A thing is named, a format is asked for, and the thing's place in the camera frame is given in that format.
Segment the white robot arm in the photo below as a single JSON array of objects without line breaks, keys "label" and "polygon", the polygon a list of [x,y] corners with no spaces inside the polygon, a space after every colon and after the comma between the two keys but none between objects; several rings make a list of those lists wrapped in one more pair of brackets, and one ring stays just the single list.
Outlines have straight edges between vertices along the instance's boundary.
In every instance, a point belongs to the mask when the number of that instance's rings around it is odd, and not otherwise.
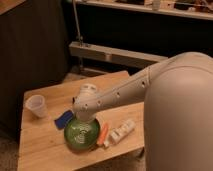
[{"label": "white robot arm", "polygon": [[213,58],[186,52],[153,64],[103,92],[82,89],[75,115],[144,103],[147,171],[213,171]]}]

